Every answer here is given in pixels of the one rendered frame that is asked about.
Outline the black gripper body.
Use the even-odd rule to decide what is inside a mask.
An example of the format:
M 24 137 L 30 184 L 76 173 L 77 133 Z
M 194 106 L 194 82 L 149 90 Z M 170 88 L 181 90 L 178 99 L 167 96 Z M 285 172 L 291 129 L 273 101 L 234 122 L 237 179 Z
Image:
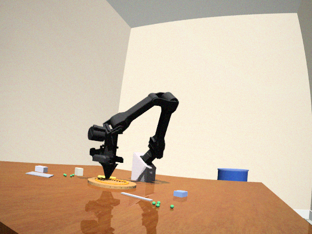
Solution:
M 123 163 L 124 161 L 123 157 L 116 156 L 117 149 L 119 149 L 117 144 L 105 142 L 102 145 L 102 147 L 104 147 L 103 154 L 102 155 L 94 154 L 92 161 L 113 164 L 115 164 L 116 162 Z

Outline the light blue flat block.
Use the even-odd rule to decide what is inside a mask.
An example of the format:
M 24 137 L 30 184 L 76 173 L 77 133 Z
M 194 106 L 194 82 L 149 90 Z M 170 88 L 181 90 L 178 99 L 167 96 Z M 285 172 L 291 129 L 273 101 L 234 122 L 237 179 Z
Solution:
M 177 197 L 186 197 L 188 196 L 188 192 L 187 191 L 174 191 L 174 196 L 177 196 Z

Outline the tan round board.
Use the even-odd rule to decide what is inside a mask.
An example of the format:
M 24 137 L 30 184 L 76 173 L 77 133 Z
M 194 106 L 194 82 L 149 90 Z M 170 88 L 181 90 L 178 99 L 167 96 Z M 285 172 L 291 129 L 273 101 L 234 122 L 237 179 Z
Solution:
M 130 182 L 130 181 L 126 181 L 126 182 L 129 182 L 129 184 L 127 185 L 114 185 L 115 183 L 116 184 L 121 184 L 121 183 L 124 183 L 124 180 L 123 182 L 119 182 L 119 181 L 114 181 L 114 180 L 107 180 L 107 179 L 100 179 L 100 181 L 102 182 L 106 182 L 106 183 L 101 183 L 101 182 L 97 182 L 95 181 L 95 179 L 97 178 L 89 178 L 88 179 L 88 183 L 91 184 L 91 185 L 95 185 L 95 186 L 99 186 L 99 187 L 102 187 L 102 188 L 111 188 L 111 189 L 124 189 L 124 190 L 127 190 L 127 189 L 133 189 L 133 188 L 136 188 L 136 183 L 134 182 Z M 111 183 L 111 184 L 107 184 L 108 183 Z M 112 184 L 114 183 L 114 184 Z

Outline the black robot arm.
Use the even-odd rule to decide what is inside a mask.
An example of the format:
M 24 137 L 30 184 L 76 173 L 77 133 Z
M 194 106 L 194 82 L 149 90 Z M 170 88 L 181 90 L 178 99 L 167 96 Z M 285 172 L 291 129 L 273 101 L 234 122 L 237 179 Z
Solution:
M 125 112 L 112 116 L 103 123 L 103 126 L 93 125 L 89 128 L 88 139 L 117 144 L 118 134 L 128 129 L 131 122 L 148 111 L 153 106 L 161 107 L 156 134 L 150 137 L 149 150 L 140 156 L 146 165 L 152 165 L 152 161 L 163 158 L 165 150 L 165 135 L 173 112 L 176 111 L 179 100 L 171 92 L 150 93 L 146 98 L 138 102 Z M 112 129 L 110 129 L 111 125 Z

